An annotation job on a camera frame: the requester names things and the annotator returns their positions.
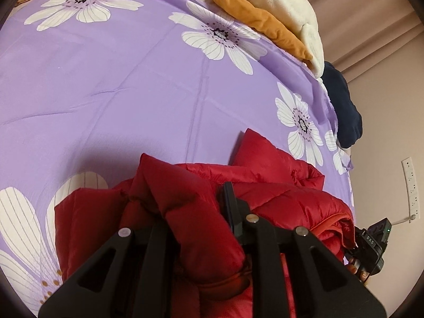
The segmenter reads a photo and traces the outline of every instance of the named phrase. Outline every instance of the orange pillow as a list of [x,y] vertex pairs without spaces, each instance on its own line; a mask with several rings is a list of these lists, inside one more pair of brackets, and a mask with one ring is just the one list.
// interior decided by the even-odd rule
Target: orange pillow
[[306,46],[271,13],[247,0],[213,0],[229,15],[267,36],[276,46],[300,61],[311,60]]

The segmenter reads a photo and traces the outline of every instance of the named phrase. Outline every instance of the curtain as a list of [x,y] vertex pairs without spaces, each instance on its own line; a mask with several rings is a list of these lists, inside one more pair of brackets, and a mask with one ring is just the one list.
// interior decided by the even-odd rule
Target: curtain
[[325,60],[349,82],[424,31],[408,0],[309,0]]

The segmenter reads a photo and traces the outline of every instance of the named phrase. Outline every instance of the dark blue fabric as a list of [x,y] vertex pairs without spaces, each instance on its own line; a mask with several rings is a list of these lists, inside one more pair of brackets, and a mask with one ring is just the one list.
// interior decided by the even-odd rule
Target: dark blue fabric
[[330,62],[325,62],[322,81],[336,111],[339,128],[337,138],[342,148],[349,148],[362,136],[362,117],[352,103],[347,82]]

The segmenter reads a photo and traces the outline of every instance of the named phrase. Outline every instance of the mattress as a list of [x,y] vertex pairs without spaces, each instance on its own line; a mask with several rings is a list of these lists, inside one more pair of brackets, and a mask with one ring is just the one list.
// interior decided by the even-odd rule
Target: mattress
[[0,87],[0,266],[34,314],[61,284],[54,206],[134,176],[142,153],[228,164],[251,128],[353,209],[326,92],[199,0],[32,0],[0,32]]

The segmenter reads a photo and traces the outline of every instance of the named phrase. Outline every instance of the power strip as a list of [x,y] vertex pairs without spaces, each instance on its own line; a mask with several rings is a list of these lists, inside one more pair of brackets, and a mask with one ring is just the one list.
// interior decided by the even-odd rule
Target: power strip
[[418,195],[418,186],[416,174],[412,159],[408,158],[402,161],[403,172],[405,174],[406,189],[408,191],[409,201],[409,217],[415,215],[416,219],[420,218],[420,200]]

